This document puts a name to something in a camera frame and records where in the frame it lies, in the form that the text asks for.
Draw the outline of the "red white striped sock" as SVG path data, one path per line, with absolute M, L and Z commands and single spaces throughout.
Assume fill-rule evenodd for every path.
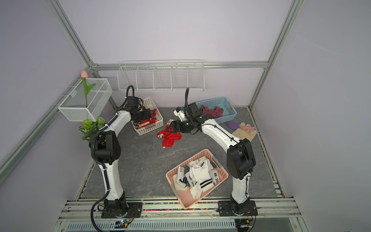
M 156 118 L 157 109 L 153 109 L 153 110 L 150 110 L 150 111 L 151 111 L 151 113 L 149 113 L 149 109 L 143 108 L 142 112 L 143 113 L 147 113 L 147 115 L 149 117 L 146 118 L 146 119 L 140 120 L 139 122 L 135 123 L 134 124 L 134 127 L 135 127 L 136 130 L 141 129 L 141 128 L 144 128 L 145 126 L 149 126 L 149 125 L 152 125 L 152 124 L 156 123 L 156 121 L 157 121 L 157 118 Z

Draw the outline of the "plain red fleece sock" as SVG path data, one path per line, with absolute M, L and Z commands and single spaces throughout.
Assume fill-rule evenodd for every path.
M 170 122 L 167 123 L 166 128 L 162 131 L 157 133 L 157 137 L 162 138 L 162 147 L 163 148 L 171 148 L 174 145 L 176 140 L 180 140 L 182 138 L 181 133 L 172 133 L 172 129 L 170 129 Z

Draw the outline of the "pink purple yellow sock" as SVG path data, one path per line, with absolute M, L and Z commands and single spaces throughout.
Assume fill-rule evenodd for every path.
M 222 117 L 223 113 L 224 113 L 224 109 L 219 106 L 215 106 L 214 109 L 210 109 L 207 106 L 202 107 L 202 114 L 207 114 L 212 119 L 217 119 L 217 118 Z

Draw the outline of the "white black striped sock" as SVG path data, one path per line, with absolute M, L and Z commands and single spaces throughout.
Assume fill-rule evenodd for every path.
M 193 186 L 190 193 L 194 200 L 199 200 L 201 195 L 214 187 L 212 179 L 209 176 L 209 171 L 213 169 L 210 160 L 206 157 L 201 157 L 198 160 L 188 164 L 189 177 Z

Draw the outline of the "white sock black pattern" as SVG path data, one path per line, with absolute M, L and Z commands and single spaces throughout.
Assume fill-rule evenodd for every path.
M 188 179 L 185 176 L 184 167 L 178 167 L 177 174 L 173 176 L 175 190 L 187 190 L 188 188 Z

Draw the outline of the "white sock grey emblem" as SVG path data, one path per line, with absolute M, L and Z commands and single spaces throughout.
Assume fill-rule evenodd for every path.
M 209 171 L 209 176 L 212 179 L 212 182 L 213 182 L 214 185 L 217 185 L 217 184 L 220 183 L 219 174 L 218 174 L 218 171 L 216 169 L 210 170 Z

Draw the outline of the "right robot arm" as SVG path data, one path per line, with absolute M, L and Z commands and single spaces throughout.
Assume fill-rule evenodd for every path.
M 233 177 L 231 200 L 228 202 L 230 214 L 257 216 L 256 203 L 250 199 L 249 181 L 256 165 L 251 142 L 248 139 L 233 137 L 207 114 L 202 114 L 196 103 L 188 103 L 189 88 L 185 91 L 185 105 L 174 111 L 179 117 L 172 121 L 166 130 L 170 133 L 191 133 L 193 130 L 211 137 L 227 154 L 227 170 Z

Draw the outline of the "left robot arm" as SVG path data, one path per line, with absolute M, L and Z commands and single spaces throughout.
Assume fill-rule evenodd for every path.
M 109 216 L 118 213 L 117 217 L 123 218 L 128 214 L 129 207 L 118 171 L 121 146 L 117 136 L 127 123 L 140 124 L 154 117 L 150 109 L 143 108 L 143 104 L 143 99 L 135 96 L 134 86 L 130 85 L 126 90 L 125 100 L 116 109 L 114 117 L 101 129 L 90 133 L 91 156 L 102 172 L 105 186 L 103 211 Z

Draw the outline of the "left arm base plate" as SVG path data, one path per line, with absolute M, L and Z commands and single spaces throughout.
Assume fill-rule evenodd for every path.
M 101 218 L 112 218 L 112 219 L 121 219 L 121 218 L 139 218 L 141 216 L 143 209 L 142 202 L 128 202 L 123 209 L 113 209 L 108 208 L 102 211 Z

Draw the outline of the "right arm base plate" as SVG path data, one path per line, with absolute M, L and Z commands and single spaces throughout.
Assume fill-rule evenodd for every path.
M 236 203 L 234 200 L 218 201 L 216 210 L 221 217 L 231 216 L 257 216 L 258 210 L 255 201 L 248 199 L 242 204 Z

